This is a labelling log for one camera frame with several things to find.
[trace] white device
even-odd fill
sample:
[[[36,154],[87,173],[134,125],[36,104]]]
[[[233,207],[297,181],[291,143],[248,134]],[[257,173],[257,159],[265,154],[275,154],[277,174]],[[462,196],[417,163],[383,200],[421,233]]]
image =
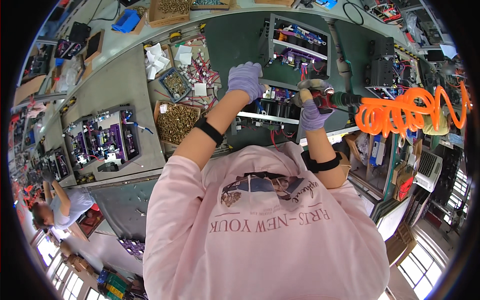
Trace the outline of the white device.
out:
[[[420,155],[420,165],[414,183],[429,192],[433,192],[440,173],[442,172],[442,162],[443,159],[440,156],[431,152],[422,151]]]

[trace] worker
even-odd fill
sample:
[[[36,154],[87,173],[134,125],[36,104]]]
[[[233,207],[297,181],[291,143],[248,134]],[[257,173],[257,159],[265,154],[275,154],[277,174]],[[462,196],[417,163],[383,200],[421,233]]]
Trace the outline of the worker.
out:
[[[165,164],[146,217],[148,297],[378,299],[390,274],[385,243],[308,89],[300,123],[314,162],[293,142],[210,160],[238,112],[264,93],[261,71],[251,62],[231,68],[225,96]]]
[[[460,116],[455,113],[456,119],[459,120]],[[438,122],[438,130],[436,131],[433,128],[432,125],[432,118],[430,115],[422,115],[423,117],[423,129],[422,132],[424,134],[429,134],[429,135],[446,135],[450,131],[453,133],[457,133],[459,130],[455,126],[455,124],[452,121],[452,115],[448,114],[446,117],[445,115],[440,112],[440,117],[439,117],[439,122]]]
[[[53,226],[56,229],[67,229],[95,202],[86,189],[63,189],[47,170],[42,172],[42,177],[45,201],[32,205],[34,221],[40,228]],[[50,185],[56,192],[55,196],[52,196]]]

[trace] hand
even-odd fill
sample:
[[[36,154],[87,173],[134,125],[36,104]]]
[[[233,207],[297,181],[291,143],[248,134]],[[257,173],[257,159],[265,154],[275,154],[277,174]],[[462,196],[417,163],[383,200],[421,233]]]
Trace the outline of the hand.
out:
[[[250,98],[248,104],[260,98],[265,92],[265,86],[258,83],[258,77],[262,76],[262,66],[251,61],[232,67],[228,73],[228,92],[242,90]]]
[[[299,91],[303,110],[300,115],[301,126],[306,131],[315,131],[325,125],[325,121],[333,114],[334,110],[328,114],[320,114],[318,107],[313,101],[312,93],[304,88]]]
[[[52,182],[55,181],[55,177],[53,177],[52,173],[50,173],[50,171],[46,168],[42,170],[42,177],[43,177],[43,180],[45,180],[50,184],[52,184]]]

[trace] graphic print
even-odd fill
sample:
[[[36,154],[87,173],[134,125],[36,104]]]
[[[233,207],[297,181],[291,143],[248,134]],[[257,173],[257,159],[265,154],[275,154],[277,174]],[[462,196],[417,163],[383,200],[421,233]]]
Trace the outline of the graphic print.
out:
[[[304,181],[304,178],[296,176],[285,176],[275,179],[268,177],[259,178],[255,175],[247,177],[237,177],[237,180],[222,189],[220,204],[231,207],[237,202],[242,191],[245,192],[275,192],[280,200],[291,200],[291,194]]]

